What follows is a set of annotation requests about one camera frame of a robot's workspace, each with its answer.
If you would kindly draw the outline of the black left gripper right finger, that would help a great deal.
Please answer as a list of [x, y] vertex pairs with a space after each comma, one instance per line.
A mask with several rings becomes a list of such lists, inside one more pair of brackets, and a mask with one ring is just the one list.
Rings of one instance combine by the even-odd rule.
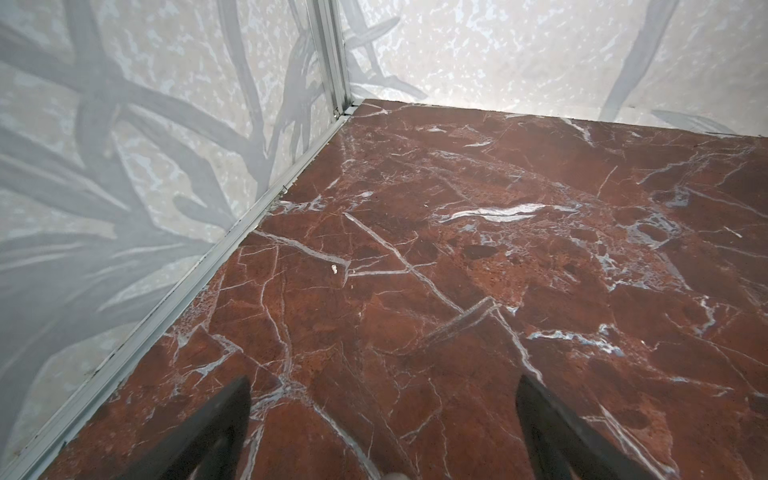
[[537, 379], [523, 374], [515, 407], [537, 479], [651, 479]]

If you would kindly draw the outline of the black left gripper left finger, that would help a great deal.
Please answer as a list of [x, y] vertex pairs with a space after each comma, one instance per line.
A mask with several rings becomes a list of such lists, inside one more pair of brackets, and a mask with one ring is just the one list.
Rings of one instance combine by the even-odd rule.
[[241, 376], [177, 426], [122, 479], [233, 479], [247, 433], [250, 382]]

